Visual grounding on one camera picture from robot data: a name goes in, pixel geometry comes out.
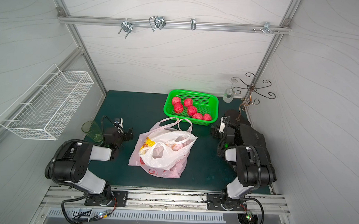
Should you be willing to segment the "black plastic bag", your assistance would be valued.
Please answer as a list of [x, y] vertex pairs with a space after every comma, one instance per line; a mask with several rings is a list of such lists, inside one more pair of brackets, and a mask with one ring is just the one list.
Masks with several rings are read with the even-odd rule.
[[268, 186], [274, 183], [276, 181], [275, 169], [264, 135], [246, 124], [241, 124], [234, 129], [234, 145], [226, 149], [224, 157], [236, 172], [239, 182], [246, 187], [257, 184], [258, 164], [255, 155], [258, 155], [261, 170], [260, 185]]

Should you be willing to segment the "pink plastic bag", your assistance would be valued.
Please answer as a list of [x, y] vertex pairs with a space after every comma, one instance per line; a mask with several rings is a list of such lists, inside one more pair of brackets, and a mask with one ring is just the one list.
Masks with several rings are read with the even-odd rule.
[[171, 120], [171, 118], [163, 119], [163, 120], [157, 122], [148, 132], [142, 133], [139, 135], [135, 149], [133, 150], [133, 153], [131, 154], [131, 157], [129, 159], [130, 166], [141, 167], [148, 174], [155, 176], [155, 177], [159, 177], [159, 178], [176, 179], [176, 178], [181, 177], [182, 172], [185, 170], [188, 157], [185, 161], [180, 161], [179, 163], [177, 163], [170, 170], [164, 170], [164, 169], [152, 168], [152, 167], [145, 165], [142, 162], [142, 160], [140, 159], [139, 154], [138, 154], [140, 146], [142, 145], [146, 136], [148, 134], [150, 134], [151, 132], [165, 129], [165, 130], [169, 130], [169, 131], [186, 131], [186, 132], [189, 132], [192, 134], [193, 123], [189, 119], [187, 119], [187, 118], [179, 119], [176, 117], [176, 118], [174, 118], [174, 121], [172, 123], [168, 123], [166, 125], [161, 124], [162, 122], [169, 121], [169, 120]]

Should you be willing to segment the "white plastic bag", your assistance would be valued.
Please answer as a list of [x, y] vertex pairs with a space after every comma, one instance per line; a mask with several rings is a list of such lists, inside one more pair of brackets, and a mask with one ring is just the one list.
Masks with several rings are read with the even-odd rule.
[[187, 159], [196, 140], [196, 136], [186, 131], [158, 130], [146, 136], [138, 154], [145, 165], [170, 170]]

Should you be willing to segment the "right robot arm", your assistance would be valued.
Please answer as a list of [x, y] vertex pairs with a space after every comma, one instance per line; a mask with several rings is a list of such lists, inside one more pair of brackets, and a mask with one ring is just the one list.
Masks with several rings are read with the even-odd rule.
[[276, 181], [264, 135], [249, 124], [232, 122], [228, 116], [212, 127], [211, 135], [219, 139], [217, 155], [237, 176], [219, 195], [205, 193], [202, 200], [208, 210], [241, 211], [240, 224], [263, 224], [263, 205], [249, 194]]

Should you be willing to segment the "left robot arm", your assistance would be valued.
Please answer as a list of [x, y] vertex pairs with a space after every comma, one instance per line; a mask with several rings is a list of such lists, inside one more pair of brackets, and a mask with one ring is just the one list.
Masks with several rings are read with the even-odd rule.
[[[117, 207], [124, 207], [128, 197], [128, 192], [113, 190], [108, 181], [92, 173], [88, 166], [92, 161], [114, 160], [121, 145], [134, 138], [133, 129], [125, 130], [121, 118], [111, 120], [108, 116], [103, 116], [99, 125], [95, 121], [85, 122], [82, 131], [91, 141], [71, 139], [64, 142], [44, 172], [45, 177], [55, 184], [83, 193], [80, 197], [61, 202], [62, 214], [70, 224], [84, 224], [107, 218]], [[110, 206], [110, 209], [95, 216], [90, 210], [69, 215], [66, 204], [81, 200], [84, 200], [87, 206]]]

